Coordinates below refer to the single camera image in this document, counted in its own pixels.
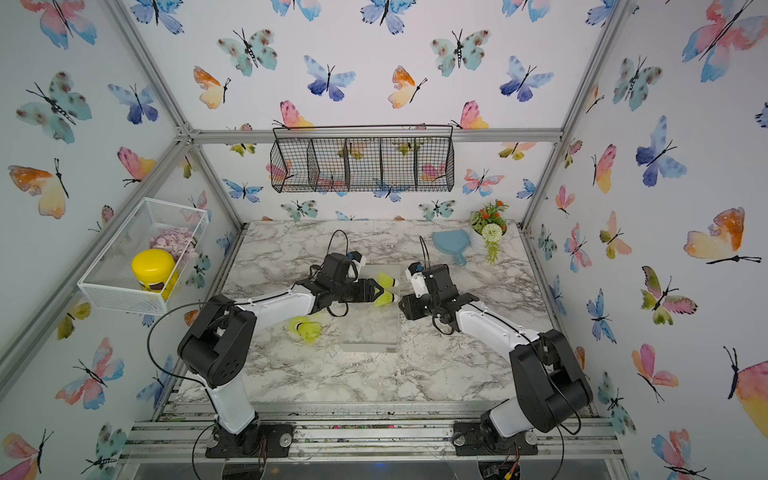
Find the black wire basket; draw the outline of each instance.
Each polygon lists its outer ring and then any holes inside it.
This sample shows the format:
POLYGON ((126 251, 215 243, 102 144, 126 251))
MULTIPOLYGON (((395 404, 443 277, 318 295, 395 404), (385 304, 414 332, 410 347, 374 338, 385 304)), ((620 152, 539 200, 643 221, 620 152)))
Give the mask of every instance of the black wire basket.
POLYGON ((449 125, 279 127, 273 132, 270 176, 278 193, 453 188, 449 125))

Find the white mesh basket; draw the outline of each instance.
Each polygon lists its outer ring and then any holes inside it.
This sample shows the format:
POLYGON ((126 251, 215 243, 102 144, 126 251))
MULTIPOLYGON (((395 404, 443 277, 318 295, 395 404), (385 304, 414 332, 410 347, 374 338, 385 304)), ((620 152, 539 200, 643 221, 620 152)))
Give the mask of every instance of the white mesh basket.
MULTIPOLYGON (((150 315, 166 313, 164 291, 143 290, 131 270, 131 261, 138 253, 150 248, 153 237, 175 227, 186 227, 193 232, 186 251, 199 253, 197 249, 207 226, 205 210, 144 198, 88 267, 78 287, 93 306, 150 315)), ((176 286, 183 282, 187 263, 182 256, 174 266, 174 272, 179 273, 176 286)))

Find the white flower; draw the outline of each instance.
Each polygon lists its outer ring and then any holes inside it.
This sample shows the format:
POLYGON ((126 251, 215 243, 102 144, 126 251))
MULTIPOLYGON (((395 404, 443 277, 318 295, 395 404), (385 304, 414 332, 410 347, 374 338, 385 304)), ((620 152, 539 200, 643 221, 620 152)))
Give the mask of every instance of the white flower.
POLYGON ((502 228, 495 223, 489 223, 482 228, 482 237, 486 242, 498 243, 502 239, 502 228))

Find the dustpan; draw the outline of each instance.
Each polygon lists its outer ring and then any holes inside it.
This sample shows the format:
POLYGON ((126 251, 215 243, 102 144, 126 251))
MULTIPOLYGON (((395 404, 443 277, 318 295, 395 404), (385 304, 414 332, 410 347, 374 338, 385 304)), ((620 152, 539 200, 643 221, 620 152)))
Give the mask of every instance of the dustpan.
POLYGON ((467 264, 462 252, 469 247, 469 235, 464 230, 449 230, 447 232, 434 232, 432 241, 435 247, 443 253, 453 255, 459 266, 467 264))

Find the marble tabletop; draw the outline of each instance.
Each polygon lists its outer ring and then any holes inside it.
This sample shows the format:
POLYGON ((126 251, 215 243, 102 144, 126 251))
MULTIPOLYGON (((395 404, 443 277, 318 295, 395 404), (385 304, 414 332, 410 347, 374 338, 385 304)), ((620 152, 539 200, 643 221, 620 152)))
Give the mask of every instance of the marble tabletop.
MULTIPOLYGON (((336 229, 346 231, 350 251, 358 250, 371 264, 399 264, 404 273, 410 263, 422 260, 422 235, 432 263, 449 265, 460 292, 474 293, 515 323, 549 330, 544 300, 518 231, 511 228, 504 235, 497 264, 488 265, 482 255, 467 249, 467 265, 462 268, 432 244, 432 232, 459 228, 475 234, 467 222, 458 220, 253 222, 223 293, 230 298, 263 295, 306 278, 311 264, 322 263, 336 229)), ((337 234, 331 251, 344 248, 343 236, 337 234)), ((404 279, 400 279, 403 295, 412 292, 404 279)), ((408 321, 401 317, 397 353, 343 352, 339 340, 345 319, 323 312, 313 320, 323 325, 322 335, 313 345, 288 333, 287 321, 254 334, 243 368, 243 382, 252 402, 467 401, 504 400, 515 395, 508 359, 463 333, 441 335, 429 318, 408 321)), ((207 398, 198 384, 184 381, 174 401, 207 398)))

